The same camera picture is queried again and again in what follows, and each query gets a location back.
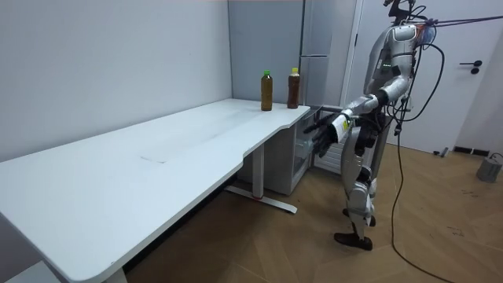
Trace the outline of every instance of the robot leg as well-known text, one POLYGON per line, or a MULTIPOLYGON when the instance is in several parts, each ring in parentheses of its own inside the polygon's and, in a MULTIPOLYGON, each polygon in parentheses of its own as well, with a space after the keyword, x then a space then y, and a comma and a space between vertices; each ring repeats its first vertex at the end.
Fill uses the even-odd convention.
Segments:
MULTIPOLYGON (((372 176, 372 170, 367 166, 362 166, 362 170, 360 171, 360 175, 358 176, 358 181, 367 185, 369 188, 369 197, 370 197, 370 220, 368 221, 368 225, 371 227, 376 226, 376 218, 374 217, 374 197, 376 196, 377 190, 377 179, 370 180, 372 176)), ((349 212, 347 208, 343 209, 343 214, 346 217, 349 217, 349 212)))
POLYGON ((352 222, 353 233, 335 233, 334 239, 344 245, 372 250, 373 244, 365 237, 365 227, 372 218, 372 203, 369 186, 361 182, 366 169, 362 166, 363 151, 356 151, 360 127, 353 127, 344 143, 342 154, 342 181, 347 198, 347 213, 352 222))

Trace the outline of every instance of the desk surface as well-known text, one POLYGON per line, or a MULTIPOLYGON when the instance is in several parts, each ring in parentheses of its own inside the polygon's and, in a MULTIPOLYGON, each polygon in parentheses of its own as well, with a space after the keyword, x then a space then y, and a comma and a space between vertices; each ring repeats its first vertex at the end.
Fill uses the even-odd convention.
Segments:
POLYGON ((308 107, 227 99, 0 163, 0 213, 69 281, 101 282, 308 107))

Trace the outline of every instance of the brown bottle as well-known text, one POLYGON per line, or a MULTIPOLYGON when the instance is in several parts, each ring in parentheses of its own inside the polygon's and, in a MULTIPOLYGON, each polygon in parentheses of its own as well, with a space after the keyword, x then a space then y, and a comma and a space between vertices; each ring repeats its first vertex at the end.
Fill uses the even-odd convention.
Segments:
POLYGON ((273 109, 273 77, 270 76, 270 71, 265 70, 261 81, 262 91, 262 111, 271 111, 273 109))
POLYGON ((300 84, 299 69, 292 68, 292 74, 288 76, 287 107, 290 109, 297 109, 299 107, 299 84, 300 84))

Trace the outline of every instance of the wooden floor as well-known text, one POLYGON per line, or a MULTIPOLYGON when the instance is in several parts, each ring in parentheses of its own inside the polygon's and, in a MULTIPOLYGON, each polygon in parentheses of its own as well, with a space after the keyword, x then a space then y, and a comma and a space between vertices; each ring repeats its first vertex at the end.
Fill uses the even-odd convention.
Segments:
MULTIPOLYGON (((439 282, 403 262, 391 247, 391 206, 400 174, 388 145, 378 178, 374 250, 337 244, 351 231, 341 214, 340 180, 307 172, 290 197, 289 215, 223 192, 128 275, 146 282, 439 282)), ((406 182, 396 217, 397 245, 412 262, 455 282, 503 282, 503 179, 475 177, 481 159, 441 159, 403 149, 406 182)))

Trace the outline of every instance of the door handle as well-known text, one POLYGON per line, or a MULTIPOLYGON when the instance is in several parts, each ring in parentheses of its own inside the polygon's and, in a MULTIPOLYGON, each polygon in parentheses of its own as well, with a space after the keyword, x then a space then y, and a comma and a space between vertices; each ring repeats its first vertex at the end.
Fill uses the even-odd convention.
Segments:
POLYGON ((481 60, 477 60, 473 63, 460 63, 460 65, 473 65, 473 67, 478 68, 478 67, 482 66, 482 63, 483 62, 481 60))

